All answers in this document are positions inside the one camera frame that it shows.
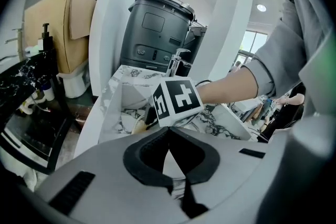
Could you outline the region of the dark grey cabinet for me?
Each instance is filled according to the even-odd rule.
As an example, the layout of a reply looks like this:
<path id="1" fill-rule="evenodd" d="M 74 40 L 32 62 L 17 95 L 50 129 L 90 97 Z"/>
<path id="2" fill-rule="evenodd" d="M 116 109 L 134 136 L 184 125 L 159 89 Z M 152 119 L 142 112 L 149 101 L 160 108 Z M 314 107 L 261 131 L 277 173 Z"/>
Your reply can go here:
<path id="1" fill-rule="evenodd" d="M 200 48 L 200 45 L 202 43 L 202 40 L 205 36 L 205 33 L 207 31 L 207 27 L 205 26 L 192 26 L 190 27 L 187 36 L 185 38 L 184 46 L 183 48 L 188 49 L 189 52 L 187 52 L 183 59 L 186 60 L 189 63 L 193 63 L 195 60 L 195 57 L 197 55 L 197 52 Z"/>

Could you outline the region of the black table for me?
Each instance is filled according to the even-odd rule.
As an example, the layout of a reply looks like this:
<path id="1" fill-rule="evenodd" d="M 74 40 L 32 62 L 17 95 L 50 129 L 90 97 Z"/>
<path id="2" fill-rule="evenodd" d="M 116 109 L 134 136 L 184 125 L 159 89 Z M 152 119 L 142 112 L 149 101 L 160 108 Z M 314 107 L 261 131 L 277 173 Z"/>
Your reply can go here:
<path id="1" fill-rule="evenodd" d="M 0 147 L 14 159 L 46 175 L 55 171 L 61 146 L 70 127 L 75 125 L 81 130 L 61 93 L 57 74 L 55 49 L 40 52 L 0 73 Z M 19 106 L 47 82 L 53 83 L 55 98 L 65 118 L 56 132 L 54 146 L 47 157 L 47 166 L 43 166 L 21 153 L 2 134 L 6 133 L 5 126 Z"/>

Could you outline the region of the white marble sink cabinet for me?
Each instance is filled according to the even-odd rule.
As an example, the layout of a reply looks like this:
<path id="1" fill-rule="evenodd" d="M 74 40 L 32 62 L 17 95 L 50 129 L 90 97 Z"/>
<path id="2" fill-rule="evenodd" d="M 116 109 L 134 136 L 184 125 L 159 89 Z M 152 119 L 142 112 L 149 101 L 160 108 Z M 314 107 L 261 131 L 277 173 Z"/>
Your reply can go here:
<path id="1" fill-rule="evenodd" d="M 162 77 L 161 72 L 120 66 L 101 96 L 105 116 L 99 135 L 100 143 L 128 136 L 144 114 L 151 88 Z M 181 125 L 221 138 L 248 141 L 251 134 L 243 122 L 226 106 L 206 105 L 192 121 Z"/>

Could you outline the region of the white plastic container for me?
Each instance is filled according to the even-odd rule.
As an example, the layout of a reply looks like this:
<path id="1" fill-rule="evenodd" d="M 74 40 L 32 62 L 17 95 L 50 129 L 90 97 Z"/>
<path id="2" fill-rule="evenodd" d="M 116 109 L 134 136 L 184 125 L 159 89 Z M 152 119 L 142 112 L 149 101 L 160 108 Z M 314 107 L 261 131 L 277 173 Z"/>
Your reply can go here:
<path id="1" fill-rule="evenodd" d="M 72 73 L 59 73 L 59 78 L 62 78 L 65 95 L 67 98 L 74 99 L 84 94 L 90 86 L 89 65 L 82 64 L 78 66 Z"/>

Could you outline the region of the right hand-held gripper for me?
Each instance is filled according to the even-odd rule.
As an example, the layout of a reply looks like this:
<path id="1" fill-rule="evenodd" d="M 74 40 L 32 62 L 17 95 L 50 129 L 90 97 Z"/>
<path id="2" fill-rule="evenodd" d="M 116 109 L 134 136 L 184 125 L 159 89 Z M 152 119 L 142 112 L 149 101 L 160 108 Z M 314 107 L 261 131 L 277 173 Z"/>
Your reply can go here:
<path id="1" fill-rule="evenodd" d="M 146 125 L 158 121 L 160 127 L 183 127 L 203 111 L 203 103 L 188 77 L 161 77 L 150 87 Z"/>

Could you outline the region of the brown cardboard box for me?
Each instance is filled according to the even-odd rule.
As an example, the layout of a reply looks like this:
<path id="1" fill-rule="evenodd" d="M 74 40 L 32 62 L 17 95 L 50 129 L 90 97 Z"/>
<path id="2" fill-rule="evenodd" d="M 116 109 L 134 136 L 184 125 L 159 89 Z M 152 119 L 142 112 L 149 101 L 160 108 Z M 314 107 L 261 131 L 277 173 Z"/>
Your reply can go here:
<path id="1" fill-rule="evenodd" d="M 24 11 L 27 47 L 42 37 L 48 23 L 57 54 L 58 71 L 70 74 L 88 59 L 89 35 L 96 0 L 40 0 Z"/>

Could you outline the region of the black cabinet appliance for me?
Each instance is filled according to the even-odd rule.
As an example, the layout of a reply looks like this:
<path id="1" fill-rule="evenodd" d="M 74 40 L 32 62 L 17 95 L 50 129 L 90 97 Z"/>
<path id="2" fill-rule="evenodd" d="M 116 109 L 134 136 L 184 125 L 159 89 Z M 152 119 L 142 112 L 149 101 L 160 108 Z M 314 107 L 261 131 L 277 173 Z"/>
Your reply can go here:
<path id="1" fill-rule="evenodd" d="M 183 47 L 194 9 L 180 0 L 135 0 L 129 11 L 120 63 L 166 72 L 171 56 Z"/>

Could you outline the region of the black pump bottle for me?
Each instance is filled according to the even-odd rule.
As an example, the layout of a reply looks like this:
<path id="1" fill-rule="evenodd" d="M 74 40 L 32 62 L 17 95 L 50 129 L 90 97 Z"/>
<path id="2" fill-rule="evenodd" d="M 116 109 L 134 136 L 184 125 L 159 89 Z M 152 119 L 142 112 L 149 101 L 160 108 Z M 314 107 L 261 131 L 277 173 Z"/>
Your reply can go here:
<path id="1" fill-rule="evenodd" d="M 42 40 L 43 40 L 43 51 L 49 51 L 54 48 L 53 37 L 50 35 L 48 31 L 49 23 L 43 24 L 43 32 L 42 32 Z"/>

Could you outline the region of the person's grey zip hoodie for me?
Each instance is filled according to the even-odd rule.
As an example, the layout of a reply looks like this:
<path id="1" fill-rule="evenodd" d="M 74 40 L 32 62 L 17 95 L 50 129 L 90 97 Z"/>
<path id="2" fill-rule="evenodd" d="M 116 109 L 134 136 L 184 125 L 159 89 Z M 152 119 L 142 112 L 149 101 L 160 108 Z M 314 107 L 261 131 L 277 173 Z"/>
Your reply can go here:
<path id="1" fill-rule="evenodd" d="M 285 0 L 269 39 L 245 66 L 258 96 L 280 97 L 303 82 L 303 114 L 336 116 L 336 28 L 323 0 Z"/>

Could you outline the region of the yellow sponge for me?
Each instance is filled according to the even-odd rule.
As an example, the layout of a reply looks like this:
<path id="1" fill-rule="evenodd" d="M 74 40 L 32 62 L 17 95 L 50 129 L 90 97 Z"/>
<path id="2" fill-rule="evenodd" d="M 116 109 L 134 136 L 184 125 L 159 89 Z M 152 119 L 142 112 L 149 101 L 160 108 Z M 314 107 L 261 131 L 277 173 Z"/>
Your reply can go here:
<path id="1" fill-rule="evenodd" d="M 132 129 L 132 132 L 131 134 L 139 134 L 139 133 L 142 133 L 142 132 L 145 132 L 146 131 L 146 128 L 148 127 L 149 125 L 147 125 L 142 119 L 140 119 L 139 121 L 137 121 Z"/>

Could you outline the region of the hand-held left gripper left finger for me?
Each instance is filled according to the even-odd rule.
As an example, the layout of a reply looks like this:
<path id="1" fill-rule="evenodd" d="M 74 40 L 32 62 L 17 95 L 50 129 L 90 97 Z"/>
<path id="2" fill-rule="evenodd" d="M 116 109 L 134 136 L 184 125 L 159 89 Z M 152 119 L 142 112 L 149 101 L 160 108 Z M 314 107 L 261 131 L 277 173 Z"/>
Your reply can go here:
<path id="1" fill-rule="evenodd" d="M 168 190 L 146 186 L 124 167 L 128 146 L 154 134 L 146 131 L 100 143 L 65 164 L 42 183 L 33 195 L 35 209 L 51 223 L 61 224 L 182 224 L 189 220 Z M 61 191 L 80 172 L 94 175 L 67 215 L 60 209 Z"/>

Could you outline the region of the person's right forearm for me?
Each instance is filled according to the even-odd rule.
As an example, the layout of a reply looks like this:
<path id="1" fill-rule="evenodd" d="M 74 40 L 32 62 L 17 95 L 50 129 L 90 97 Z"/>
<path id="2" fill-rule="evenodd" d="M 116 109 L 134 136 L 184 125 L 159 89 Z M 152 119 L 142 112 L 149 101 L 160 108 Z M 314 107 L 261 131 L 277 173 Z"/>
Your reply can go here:
<path id="1" fill-rule="evenodd" d="M 225 78 L 197 87 L 204 104 L 232 103 L 253 99 L 258 85 L 248 68 L 242 67 Z"/>

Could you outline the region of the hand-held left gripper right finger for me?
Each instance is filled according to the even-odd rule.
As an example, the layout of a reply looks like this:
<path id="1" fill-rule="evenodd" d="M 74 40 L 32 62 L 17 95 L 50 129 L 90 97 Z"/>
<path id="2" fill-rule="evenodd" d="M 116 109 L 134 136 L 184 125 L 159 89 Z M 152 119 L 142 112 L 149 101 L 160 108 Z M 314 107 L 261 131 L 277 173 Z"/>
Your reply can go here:
<path id="1" fill-rule="evenodd" d="M 256 175 L 267 146 L 169 129 L 169 147 L 185 177 L 181 204 L 169 219 L 256 220 L 268 184 Z"/>

